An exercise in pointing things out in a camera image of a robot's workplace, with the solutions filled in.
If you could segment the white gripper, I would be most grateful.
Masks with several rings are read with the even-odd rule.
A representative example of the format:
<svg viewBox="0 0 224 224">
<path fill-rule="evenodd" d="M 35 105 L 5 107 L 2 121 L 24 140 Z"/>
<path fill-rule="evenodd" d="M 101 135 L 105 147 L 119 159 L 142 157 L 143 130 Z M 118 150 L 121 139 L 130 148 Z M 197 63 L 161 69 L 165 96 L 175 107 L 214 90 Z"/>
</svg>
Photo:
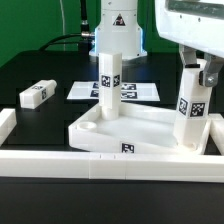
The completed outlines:
<svg viewBox="0 0 224 224">
<path fill-rule="evenodd" d="M 224 0 L 155 0 L 155 17 L 159 36 L 182 44 L 185 68 L 199 68 L 196 50 L 206 52 L 199 84 L 215 87 L 224 66 Z"/>
</svg>

